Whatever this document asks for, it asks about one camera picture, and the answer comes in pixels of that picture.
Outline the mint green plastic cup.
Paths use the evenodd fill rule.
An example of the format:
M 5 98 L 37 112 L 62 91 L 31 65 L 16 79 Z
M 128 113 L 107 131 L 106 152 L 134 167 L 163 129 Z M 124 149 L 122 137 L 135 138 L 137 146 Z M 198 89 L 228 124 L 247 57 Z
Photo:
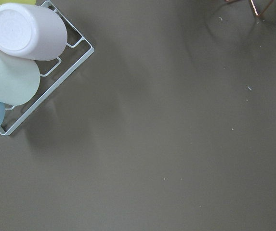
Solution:
M 40 72 L 33 60 L 9 56 L 0 51 L 0 102 L 18 106 L 30 101 L 40 84 Z

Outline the lilac plastic cup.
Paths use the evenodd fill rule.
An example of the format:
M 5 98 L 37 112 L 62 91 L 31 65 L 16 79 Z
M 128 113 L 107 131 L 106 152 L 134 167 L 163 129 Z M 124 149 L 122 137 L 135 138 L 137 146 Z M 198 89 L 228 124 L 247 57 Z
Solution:
M 50 61 L 67 45 L 67 30 L 53 10 L 37 5 L 0 5 L 0 50 L 8 55 Z

